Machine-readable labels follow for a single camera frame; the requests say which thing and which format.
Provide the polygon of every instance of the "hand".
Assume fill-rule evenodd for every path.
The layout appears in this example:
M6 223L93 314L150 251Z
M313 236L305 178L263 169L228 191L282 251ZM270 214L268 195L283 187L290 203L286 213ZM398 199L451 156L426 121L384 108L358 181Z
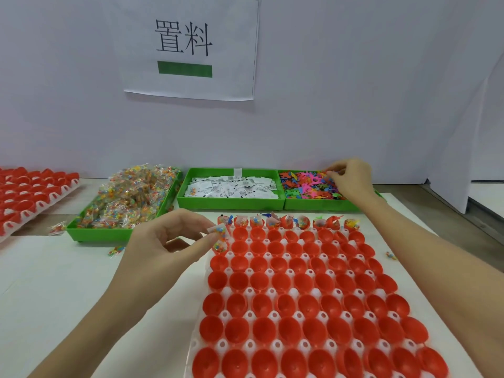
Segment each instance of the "hand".
M375 196L371 183L371 166L358 158L339 160L326 170L344 197L357 206L363 199Z
M202 215L177 209L134 228L123 259L104 294L129 311L129 327L134 326L172 288L180 275L217 242L217 233L205 237L200 233L208 233L207 228L214 225ZM196 242L189 245L177 236Z

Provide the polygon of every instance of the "green plastic tray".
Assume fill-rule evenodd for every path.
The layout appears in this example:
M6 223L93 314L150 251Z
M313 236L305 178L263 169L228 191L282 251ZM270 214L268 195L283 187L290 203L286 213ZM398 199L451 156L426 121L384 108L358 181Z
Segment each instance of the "green plastic tray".
M232 168L190 168L186 174L186 178L182 183L179 194L177 195L178 205L180 208L186 209L224 209L226 211L236 210L252 210L260 211L281 211L285 203L285 194L280 182L280 175L277 170L265 170L254 168L243 168L242 176L256 176L270 178L275 181L277 190L274 191L278 195L278 199L237 199L228 197L184 197L187 186L192 178L209 177L209 176L232 176Z
M281 172L292 171L294 173L297 172L305 172L305 170L278 170L278 177L280 177ZM382 197L378 191L375 190L375 193ZM354 203L349 200L323 200L323 199L289 199L285 198L285 206L284 209L287 211L298 211L298 212L306 212L306 211L330 211L330 212L358 212L360 211Z
M177 178L171 185L166 197L164 198L161 207L156 217L159 217L167 212L167 210L172 205L175 197L177 195L177 189L182 181L182 172L179 172ZM84 215L86 209L91 205L91 203L80 213ZM124 242L126 243L133 232L133 229L125 228L77 228L77 218L75 218L66 228L66 231L74 241L79 242Z

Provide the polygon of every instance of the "forearm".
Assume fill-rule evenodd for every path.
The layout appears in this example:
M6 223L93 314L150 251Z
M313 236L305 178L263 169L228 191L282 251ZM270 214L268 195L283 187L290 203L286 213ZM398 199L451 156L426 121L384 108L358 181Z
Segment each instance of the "forearm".
M487 345L504 353L504 275L413 223L379 197L357 205L478 367L495 376Z
M124 305L105 294L28 378L91 377L131 324Z

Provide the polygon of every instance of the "stacked candy packets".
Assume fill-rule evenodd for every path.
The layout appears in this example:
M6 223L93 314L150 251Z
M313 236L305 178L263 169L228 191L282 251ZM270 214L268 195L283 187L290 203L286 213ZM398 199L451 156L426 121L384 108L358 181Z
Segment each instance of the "stacked candy packets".
M324 172L286 171L280 173L287 199L333 199L344 200L336 184Z
M119 171L99 188L78 228L133 228L154 219L179 172L147 164Z

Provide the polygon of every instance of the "left hand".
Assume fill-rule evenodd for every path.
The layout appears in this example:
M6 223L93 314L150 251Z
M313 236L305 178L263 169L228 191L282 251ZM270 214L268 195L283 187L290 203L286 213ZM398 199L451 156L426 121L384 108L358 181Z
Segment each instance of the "left hand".
M133 326L218 241L217 233L201 235L214 225L186 209L137 225L104 297L120 301ZM189 245L177 236L196 242Z

